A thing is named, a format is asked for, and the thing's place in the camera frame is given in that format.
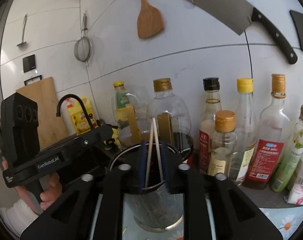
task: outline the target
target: green labeled bottle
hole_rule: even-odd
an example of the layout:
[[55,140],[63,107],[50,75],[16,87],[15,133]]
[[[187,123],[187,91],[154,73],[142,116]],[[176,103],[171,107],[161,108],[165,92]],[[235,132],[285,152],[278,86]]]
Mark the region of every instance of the green labeled bottle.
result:
[[271,180],[271,190],[281,192],[293,175],[303,153],[303,105],[300,108],[299,121],[284,152],[284,159]]

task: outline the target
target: black bottle cap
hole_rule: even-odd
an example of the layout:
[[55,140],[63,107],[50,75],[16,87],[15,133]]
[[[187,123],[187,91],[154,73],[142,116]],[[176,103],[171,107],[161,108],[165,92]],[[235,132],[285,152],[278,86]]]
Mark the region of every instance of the black bottle cap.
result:
[[219,90],[219,81],[218,78],[204,78],[203,85],[205,91]]

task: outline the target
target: green label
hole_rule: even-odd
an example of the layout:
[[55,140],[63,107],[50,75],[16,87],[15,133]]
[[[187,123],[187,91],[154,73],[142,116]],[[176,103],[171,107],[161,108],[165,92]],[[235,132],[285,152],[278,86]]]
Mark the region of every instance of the green label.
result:
[[126,93],[117,93],[116,94],[116,104],[117,109],[122,109],[126,107],[126,104],[129,103]]
[[275,173],[274,182],[271,186],[271,189],[274,192],[281,192],[285,189],[303,153],[303,146],[297,144],[296,141],[293,141],[289,150],[290,152],[285,152],[287,155],[284,157],[283,162]]

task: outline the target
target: white sleeve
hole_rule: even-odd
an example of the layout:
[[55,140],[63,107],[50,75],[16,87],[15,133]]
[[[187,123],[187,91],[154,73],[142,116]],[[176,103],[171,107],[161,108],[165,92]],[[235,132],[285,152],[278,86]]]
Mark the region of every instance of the white sleeve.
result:
[[38,215],[22,199],[11,208],[0,208],[0,219],[18,237],[36,218]]

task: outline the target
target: black faucet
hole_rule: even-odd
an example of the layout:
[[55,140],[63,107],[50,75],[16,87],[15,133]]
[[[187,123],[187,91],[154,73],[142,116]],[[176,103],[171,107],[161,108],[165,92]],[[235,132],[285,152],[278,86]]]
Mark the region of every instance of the black faucet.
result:
[[76,95],[74,95],[74,94],[67,94],[67,95],[63,96],[63,97],[59,100],[58,105],[57,105],[57,113],[56,113],[56,116],[57,116],[57,117],[60,117],[60,116],[61,116],[61,114],[60,114],[61,104],[62,104],[63,101],[65,101],[67,98],[75,98],[75,99],[80,103],[80,106],[81,106],[81,108],[82,108],[82,110],[83,110],[83,112],[84,112],[84,114],[85,114],[85,117],[86,117],[87,122],[88,122],[88,124],[89,124],[89,126],[90,126],[90,129],[91,129],[91,130],[94,129],[93,124],[92,124],[92,122],[90,121],[90,118],[89,118],[89,116],[88,116],[88,113],[87,113],[87,110],[86,110],[86,108],[85,108],[85,105],[84,105],[83,101],[80,99],[79,96],[76,96]]

